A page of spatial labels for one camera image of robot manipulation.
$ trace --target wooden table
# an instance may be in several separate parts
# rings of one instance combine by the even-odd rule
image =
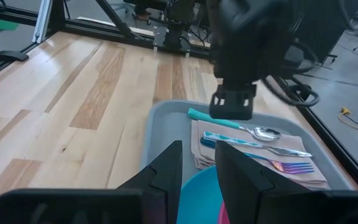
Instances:
[[[0,194],[115,188],[139,171],[153,104],[208,103],[217,86],[205,60],[61,32],[29,56],[0,72]],[[255,112],[288,118],[319,139],[263,85],[254,104]]]

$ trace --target gray floor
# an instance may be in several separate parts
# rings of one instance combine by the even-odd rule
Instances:
[[[6,3],[9,6],[38,11],[40,0],[6,0]],[[71,0],[68,2],[68,8],[71,18],[83,16],[110,21],[96,1]],[[157,11],[150,11],[155,17],[158,16]],[[131,15],[125,14],[124,11],[119,11],[118,15],[129,26],[150,30],[154,26],[148,26],[142,21],[135,23]],[[20,50],[30,45],[33,31],[33,27],[19,25],[15,31],[0,32],[0,50]],[[334,63],[328,61],[324,64],[331,69],[320,68],[296,77],[310,84],[321,95],[321,102],[312,107],[312,110],[358,160],[358,131],[342,124],[337,118],[341,107],[345,106],[352,111],[351,116],[358,121],[358,52],[352,51],[357,46],[358,38],[344,34],[332,52],[338,54],[338,59]]]

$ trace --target fork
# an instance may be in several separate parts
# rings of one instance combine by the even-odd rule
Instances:
[[[216,146],[216,143],[214,141],[210,141],[205,138],[201,138],[200,143],[211,149],[215,149]],[[271,165],[273,165],[276,170],[285,174],[308,174],[314,172],[313,166],[310,164],[310,162],[279,162],[255,154],[246,152],[243,153],[251,158],[265,160],[271,163]]]

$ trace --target metal frame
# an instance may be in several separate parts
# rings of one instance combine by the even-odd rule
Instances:
[[[115,42],[121,42],[125,44],[136,45],[139,47],[154,48],[154,37],[144,34],[133,33],[127,24],[122,22],[111,6],[106,0],[95,0],[102,8],[102,10],[108,15],[108,17],[116,25],[109,26],[106,24],[98,24],[96,22],[79,21],[76,19],[66,19],[64,12],[64,0],[51,0],[52,8],[50,11],[50,20],[47,26],[47,37],[50,37],[58,31],[69,32],[72,34],[85,35],[88,37],[94,37],[97,39],[110,40]],[[26,24],[35,26],[37,22],[38,14],[36,12],[26,11],[22,9],[16,9],[13,7],[7,7],[5,12],[0,12],[0,19],[17,22],[20,24]],[[36,47],[38,44],[34,43],[21,52],[26,53]],[[178,53],[177,51],[159,48],[159,50]],[[208,58],[209,49],[206,47],[200,47],[197,45],[191,46],[190,55],[197,58]],[[10,62],[0,62],[0,71],[6,68]],[[283,91],[291,98],[299,98],[298,95],[291,92],[287,87],[287,83],[281,79],[276,79],[279,86]],[[335,136],[329,131],[329,129],[321,122],[321,120],[308,108],[298,107],[301,114],[306,118],[314,130],[318,133],[320,138],[327,144],[331,152],[336,156],[338,161],[342,164],[345,170],[351,175],[351,177],[358,184],[358,162],[346,151],[343,145],[335,138]]]

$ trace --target silver spoon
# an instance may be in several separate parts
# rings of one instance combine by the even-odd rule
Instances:
[[[274,141],[281,138],[281,133],[271,128],[257,127],[251,130],[240,126],[240,129],[247,131],[254,139],[259,141]]]

